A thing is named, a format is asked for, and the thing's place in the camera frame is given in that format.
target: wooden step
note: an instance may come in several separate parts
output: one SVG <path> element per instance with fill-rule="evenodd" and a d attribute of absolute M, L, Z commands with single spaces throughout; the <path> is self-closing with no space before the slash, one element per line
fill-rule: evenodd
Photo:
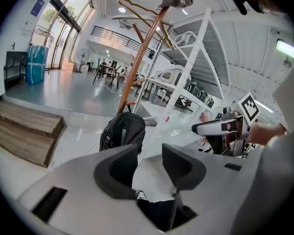
<path fill-rule="evenodd" d="M 62 128 L 62 116 L 35 111 L 16 104 L 0 101 L 0 117 L 28 132 L 57 139 Z"/>
<path fill-rule="evenodd" d="M 47 168 L 56 140 L 31 133 L 0 117 L 0 146 L 15 156 Z"/>

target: ceiling light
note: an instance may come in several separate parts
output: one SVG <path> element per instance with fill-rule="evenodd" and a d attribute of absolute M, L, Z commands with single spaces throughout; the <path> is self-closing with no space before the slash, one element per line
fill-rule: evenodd
<path fill-rule="evenodd" d="M 188 13 L 185 11 L 185 9 L 182 9 L 182 11 L 185 15 L 188 15 Z"/>
<path fill-rule="evenodd" d="M 119 8 L 119 11 L 120 11 L 121 13 L 125 13 L 126 10 L 125 10 L 124 8 L 120 7 L 120 8 Z"/>
<path fill-rule="evenodd" d="M 276 42 L 276 49 L 294 58 L 294 47 L 282 40 Z"/>
<path fill-rule="evenodd" d="M 261 102 L 258 102 L 257 100 L 255 100 L 256 104 L 259 104 L 260 106 L 264 107 L 267 111 L 270 111 L 271 113 L 273 113 L 273 110 L 269 109 L 266 105 L 263 105 Z"/>

